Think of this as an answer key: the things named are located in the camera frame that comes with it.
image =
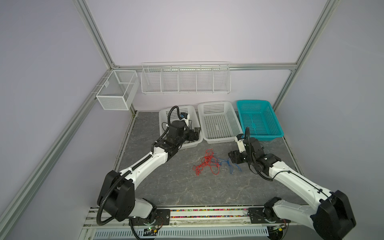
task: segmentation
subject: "blue basket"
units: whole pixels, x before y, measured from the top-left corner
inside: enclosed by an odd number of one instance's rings
[[[237,101],[237,109],[243,132],[246,127],[249,127],[251,137],[259,141],[271,141],[284,136],[275,112],[268,101]]]

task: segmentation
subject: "blue rope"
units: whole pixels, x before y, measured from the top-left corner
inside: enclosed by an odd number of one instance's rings
[[[224,160],[224,159],[217,157],[217,159],[221,160],[221,162],[218,163],[220,166],[222,165],[223,162],[226,162],[228,164],[228,167],[229,167],[229,173],[233,174],[233,166],[229,163],[229,161],[231,160],[230,158],[228,158],[228,160]],[[237,166],[237,169],[241,172],[241,168],[236,163],[234,163],[234,164]]]

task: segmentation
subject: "aluminum frame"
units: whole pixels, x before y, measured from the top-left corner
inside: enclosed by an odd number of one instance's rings
[[[112,69],[136,70],[137,72],[141,72],[142,66],[116,66],[114,64],[107,50],[107,47],[101,37],[101,34],[95,24],[95,21],[91,16],[91,13],[85,0],[73,0],[73,3],[76,6],[87,30],[89,31],[90,36],[95,42],[95,45],[98,48],[107,68],[109,69],[106,74],[109,73]],[[296,63],[232,64],[230,70],[291,70],[291,74],[289,75],[286,83],[284,84],[273,105],[273,109],[276,110],[283,101],[286,93],[294,82],[297,73],[302,68],[307,56],[315,45],[317,39],[322,33],[331,15],[335,12],[335,9],[339,5],[339,3],[340,0],[327,1]],[[44,180],[50,173],[51,169],[56,164],[57,160],[69,144],[77,129],[80,127],[85,117],[90,112],[91,108],[96,102],[96,93],[99,91],[99,88],[104,83],[106,74],[94,87],[85,102],[81,105],[81,107],[72,117],[70,122],[67,124],[65,129],[62,131],[57,140],[51,146],[47,154],[44,156],[37,168],[32,173],[32,175],[25,182],[24,186],[20,189],[20,191],[9,204],[7,209],[0,216],[0,240],[4,240],[9,235],[9,233],[17,223],[18,219],[20,218],[24,210],[27,208],[27,206],[39,190],[40,186],[43,184]],[[133,106],[131,106],[130,109],[132,113],[135,113]],[[90,232],[88,231],[82,231],[81,235],[88,235],[89,233]]]

